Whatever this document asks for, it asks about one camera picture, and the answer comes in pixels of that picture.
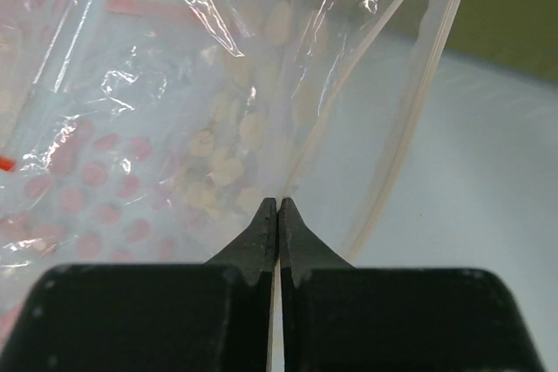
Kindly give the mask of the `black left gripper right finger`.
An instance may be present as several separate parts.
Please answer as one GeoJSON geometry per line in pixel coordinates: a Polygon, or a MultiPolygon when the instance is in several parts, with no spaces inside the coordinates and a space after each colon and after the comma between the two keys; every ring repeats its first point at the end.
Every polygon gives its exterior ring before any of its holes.
{"type": "Polygon", "coordinates": [[[278,212],[288,371],[540,371],[515,299],[476,268],[357,268],[278,212]]]}

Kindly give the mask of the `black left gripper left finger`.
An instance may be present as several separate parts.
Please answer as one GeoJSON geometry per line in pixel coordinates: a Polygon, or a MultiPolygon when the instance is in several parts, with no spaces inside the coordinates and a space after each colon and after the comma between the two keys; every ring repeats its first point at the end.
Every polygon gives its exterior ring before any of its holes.
{"type": "Polygon", "coordinates": [[[267,371],[276,201],[202,264],[74,264],[45,272],[4,371],[267,371]]]}

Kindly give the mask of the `clear white-dotted zip bag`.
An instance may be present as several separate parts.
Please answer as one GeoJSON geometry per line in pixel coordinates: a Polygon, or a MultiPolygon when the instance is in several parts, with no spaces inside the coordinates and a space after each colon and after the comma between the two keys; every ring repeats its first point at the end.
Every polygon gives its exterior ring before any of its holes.
{"type": "Polygon", "coordinates": [[[335,253],[371,237],[460,0],[204,2],[212,49],[176,179],[187,233],[211,254],[264,198],[292,200],[335,253]]]}

